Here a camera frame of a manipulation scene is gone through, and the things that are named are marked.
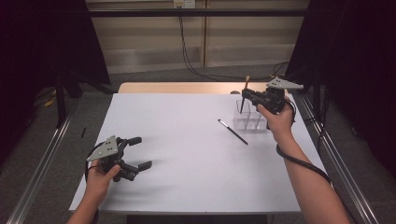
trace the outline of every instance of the black curtain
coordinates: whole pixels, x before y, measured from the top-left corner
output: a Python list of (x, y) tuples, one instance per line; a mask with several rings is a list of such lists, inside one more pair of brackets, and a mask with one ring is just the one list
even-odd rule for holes
[[(323, 8), (323, 2), (313, 0), (310, 6)], [(311, 68), (297, 79), (325, 84), (375, 157), (396, 177), (396, 2), (336, 4), (330, 18), (305, 18), (288, 72)]]
[(72, 85), (110, 84), (87, 11), (84, 0), (0, 1), (1, 163), (33, 115), (35, 95), (58, 74)]

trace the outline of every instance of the table surface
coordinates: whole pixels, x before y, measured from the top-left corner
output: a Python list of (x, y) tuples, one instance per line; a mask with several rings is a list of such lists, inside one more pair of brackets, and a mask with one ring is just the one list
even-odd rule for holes
[[(265, 91), (266, 82), (249, 82), (255, 91)], [(245, 88), (245, 82), (126, 82), (119, 93), (213, 93), (229, 94)]]
[[(245, 83), (132, 83), (123, 84), (120, 92), (128, 92), (126, 86), (134, 92), (138, 86), (177, 91), (179, 85), (188, 92), (210, 87), (224, 93), (242, 90)], [(265, 89), (265, 84), (258, 87)], [(126, 148), (123, 159), (131, 165), (153, 165), (133, 182), (111, 183), (100, 209), (157, 215), (300, 211), (271, 132), (238, 131), (246, 146), (218, 123), (222, 119), (233, 127), (237, 100), (241, 96), (235, 94), (115, 94), (97, 142), (112, 134), (141, 136), (143, 142)], [(299, 113), (292, 131), (307, 157), (324, 170)], [(84, 189), (81, 181), (70, 210), (77, 208)]]

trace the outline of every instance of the metal frame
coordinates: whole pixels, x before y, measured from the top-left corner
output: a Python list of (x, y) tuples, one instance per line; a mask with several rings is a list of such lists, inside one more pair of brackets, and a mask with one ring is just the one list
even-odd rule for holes
[(11, 215), (8, 218), (7, 224), (22, 224), (25, 220), (27, 213), (29, 212), (30, 207), (35, 200), (35, 196), (37, 195), (40, 187), (44, 181), (44, 178), (47, 174), (47, 171), (51, 165), (53, 158), (56, 155), (57, 149), (64, 138), (64, 134), (67, 131), (70, 120), (72, 116), (75, 114), (77, 109), (78, 100), (74, 101), (70, 106), (69, 115), (66, 117), (64, 123), (61, 127), (55, 130), (54, 135), (44, 153), (43, 158), (35, 169), (35, 173), (22, 196), (17, 202), (17, 205), (14, 207)]
[[(313, 118), (315, 114), (313, 112), (314, 107), (312, 106), (311, 102), (306, 97), (301, 97), (301, 101), (305, 111), (311, 118)], [(318, 136), (320, 136), (320, 132), (323, 127), (322, 124), (316, 120), (314, 120), (313, 123)], [(334, 164), (337, 173), (340, 175), (340, 178), (343, 181), (353, 203), (361, 214), (361, 218), (363, 219), (364, 223), (378, 223), (378, 220), (376, 219), (368, 200), (361, 191), (361, 188), (359, 188), (355, 179), (352, 177), (352, 174), (347, 169), (346, 164), (344, 163), (340, 153), (338, 152), (335, 144), (332, 142), (332, 139), (326, 130), (324, 130), (322, 133), (321, 143), (325, 146), (326, 151), (332, 160), (332, 164)]]

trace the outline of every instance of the power cord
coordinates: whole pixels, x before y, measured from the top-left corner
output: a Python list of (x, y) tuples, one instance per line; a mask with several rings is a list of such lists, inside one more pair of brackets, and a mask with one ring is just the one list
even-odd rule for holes
[[(324, 116), (324, 118), (326, 117), (326, 112), (329, 108), (329, 93), (326, 93), (325, 97), (324, 97), (324, 105), (322, 107), (321, 110), (321, 116)], [(287, 101), (287, 104), (290, 105), (291, 109), (292, 109), (292, 117), (293, 120), (295, 118), (295, 114), (296, 114), (296, 107), (295, 104), (292, 101)], [(322, 129), (320, 131), (320, 134), (323, 135), (324, 133), (324, 124), (322, 125)], [(276, 145), (276, 152), (279, 156), (281, 156), (282, 158), (284, 158), (285, 160), (294, 162), (296, 164), (299, 164), (301, 166), (303, 166), (306, 169), (309, 169), (315, 173), (317, 173), (318, 175), (322, 176), (324, 179), (326, 179), (327, 182), (329, 182), (329, 184), (332, 186), (332, 188), (334, 189), (335, 194), (337, 194), (338, 198), (341, 201), (341, 204), (344, 206), (344, 208), (346, 209), (346, 212), (349, 214), (349, 216), (352, 218), (354, 223), (358, 223), (357, 219), (352, 215), (351, 211), (348, 209), (346, 203), (344, 202), (344, 200), (341, 198), (340, 193), (338, 192), (338, 190), (336, 189), (336, 187), (332, 184), (331, 179), (329, 178), (329, 176), (324, 173), (322, 170), (320, 170), (317, 166), (315, 166), (314, 164), (308, 163), (306, 161), (302, 161), (300, 159), (294, 158), (286, 153), (284, 153), (282, 151), (282, 149), (279, 147), (279, 145)]]
[(277, 72), (279, 72), (279, 70), (285, 65), (285, 64), (287, 64), (287, 63), (289, 63), (289, 62), (283, 62), (283, 63), (277, 63), (277, 64), (275, 64), (274, 65), (274, 67), (273, 67), (273, 76), (274, 77), (276, 77), (276, 74), (277, 74)]
[(324, 97), (323, 97), (323, 106), (320, 110), (320, 121), (319, 122), (321, 123), (321, 125), (320, 125), (319, 137), (318, 137), (318, 142), (317, 142), (317, 152), (318, 152), (320, 158), (321, 158), (320, 140), (326, 131), (326, 118), (327, 118), (327, 111), (329, 110), (329, 105), (330, 105), (330, 97), (329, 97), (329, 92), (326, 89)]
[[(231, 77), (231, 76), (222, 76), (222, 75), (204, 75), (204, 74), (200, 74), (199, 72), (197, 72), (191, 65), (190, 63), (190, 59), (189, 59), (189, 55), (187, 53), (187, 48), (186, 48), (186, 41), (184, 38), (184, 26), (183, 26), (183, 18), (179, 17), (178, 18), (179, 23), (180, 23), (180, 32), (181, 32), (181, 43), (182, 43), (182, 48), (183, 48), (183, 60), (184, 60), (184, 64), (186, 65), (187, 69), (200, 77), (206, 77), (209, 78), (211, 80), (217, 81), (217, 82), (221, 82), (220, 80), (216, 79), (215, 77), (226, 77), (226, 78), (234, 78), (234, 79), (241, 79), (241, 80), (246, 80), (246, 77)], [(261, 77), (261, 78), (251, 78), (250, 80), (255, 80), (255, 81), (259, 81), (259, 80), (265, 80), (268, 78), (274, 77), (273, 75), (271, 76), (267, 76), (267, 77)]]
[[(92, 153), (93, 153), (97, 148), (99, 148), (99, 146), (101, 146), (103, 143), (104, 143), (104, 142), (101, 142), (101, 143), (99, 143), (98, 145), (96, 145), (93, 149), (91, 149), (90, 153), (88, 153), (87, 158), (89, 158), (89, 157), (92, 155)], [(88, 161), (85, 161), (85, 182), (88, 181), (88, 173), (90, 172), (91, 168), (98, 167), (98, 166), (92, 166), (92, 167), (89, 168), (88, 165), (89, 165), (89, 162), (88, 162)], [(99, 220), (99, 209), (97, 208), (97, 209), (96, 209), (96, 212), (95, 212), (95, 215), (93, 216), (92, 224), (98, 223), (98, 220)]]

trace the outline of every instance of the white wall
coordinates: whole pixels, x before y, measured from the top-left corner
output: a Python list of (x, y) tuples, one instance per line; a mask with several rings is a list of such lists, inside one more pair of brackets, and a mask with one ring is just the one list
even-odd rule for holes
[[(196, 0), (196, 6), (283, 9), (306, 8), (308, 2)], [(87, 5), (89, 9), (173, 8), (173, 1), (87, 0)], [(178, 18), (92, 18), (92, 21), (109, 73), (185, 66)], [(183, 26), (191, 64), (199, 67), (288, 61), (302, 21), (303, 18), (296, 17), (206, 20), (188, 17), (183, 18)]]

